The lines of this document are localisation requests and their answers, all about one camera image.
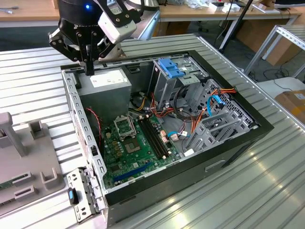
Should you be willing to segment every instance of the desk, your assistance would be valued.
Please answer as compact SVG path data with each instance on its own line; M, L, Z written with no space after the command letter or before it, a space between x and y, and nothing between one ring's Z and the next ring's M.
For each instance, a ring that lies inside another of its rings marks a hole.
M50 0L1 0L0 7L19 6L18 10L14 10L13 14L0 12L0 27L32 27L32 26L56 26L58 25L59 13L53 8ZM222 21L226 18L224 12L213 12L209 8L192 9L186 5L182 6L160 6L161 22L169 21ZM233 20L225 38L220 46L224 43L232 33L238 17L242 12L231 12L228 16L229 20ZM296 9L292 8L290 13L287 11L281 14L265 14L259 10L249 10L244 16L244 20L257 19L288 19L287 25L291 25L297 17L301 15Z
M130 228L304 228L305 125L287 113L208 42L192 34L124 41L128 57L196 50L274 130L233 164L121 221ZM0 108L14 129L40 119L49 127L62 173L85 165L71 121L60 66L71 61L52 48L0 52ZM0 218L1 228L104 228L102 217L78 225L66 188Z

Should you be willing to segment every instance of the ram slot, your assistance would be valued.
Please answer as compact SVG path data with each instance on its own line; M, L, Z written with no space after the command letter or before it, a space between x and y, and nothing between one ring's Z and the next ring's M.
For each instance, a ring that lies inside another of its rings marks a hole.
M139 120L139 126L142 129L157 158L161 159L163 156L168 156L169 153L167 152L167 149L165 148L159 136L156 134L152 124L147 119L145 119Z

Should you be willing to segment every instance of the expansion slot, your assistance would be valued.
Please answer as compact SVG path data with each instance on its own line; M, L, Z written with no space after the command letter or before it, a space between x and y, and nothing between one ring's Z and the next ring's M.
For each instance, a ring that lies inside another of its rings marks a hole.
M114 177L114 178L113 178L113 181L115 182L115 181L123 180L123 179L128 178L128 177L131 177L131 176L133 176L133 175L135 175L135 174L137 174L137 173L141 173L141 172L143 172L148 166L150 166L151 164L152 164L152 163L149 162L149 163L147 163L146 165L144 165L144 166L142 166L142 167L140 167L140 168L136 168L136 169L134 169L134 170L132 170L132 171L129 171L128 173L124 173L124 174L122 174L122 175L119 175L119 176L117 176L117 177Z
M169 156L167 149L165 148L160 137L156 134L151 122L148 119L138 121L140 128L142 129L148 143L153 148L153 151L158 159L163 156Z

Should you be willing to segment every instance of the chip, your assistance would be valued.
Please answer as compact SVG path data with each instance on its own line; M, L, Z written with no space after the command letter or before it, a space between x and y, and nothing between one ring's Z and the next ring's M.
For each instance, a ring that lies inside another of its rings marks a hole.
M120 167L118 165L114 165L114 166L111 166L111 170L112 170L112 172L115 172L115 171L120 170Z
M130 138L130 139L125 140L124 146L129 154L141 149L136 138Z

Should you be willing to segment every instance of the red wire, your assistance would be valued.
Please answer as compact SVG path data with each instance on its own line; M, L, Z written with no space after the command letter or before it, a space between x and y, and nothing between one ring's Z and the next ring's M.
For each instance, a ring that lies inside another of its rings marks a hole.
M96 115L96 113L91 110L90 108L86 108L87 111L90 111L96 118L97 124L99 125L99 134L100 134L100 142L99 142L99 146L101 147L101 142L102 142L102 130L101 130L101 124L100 124L100 119L99 117Z

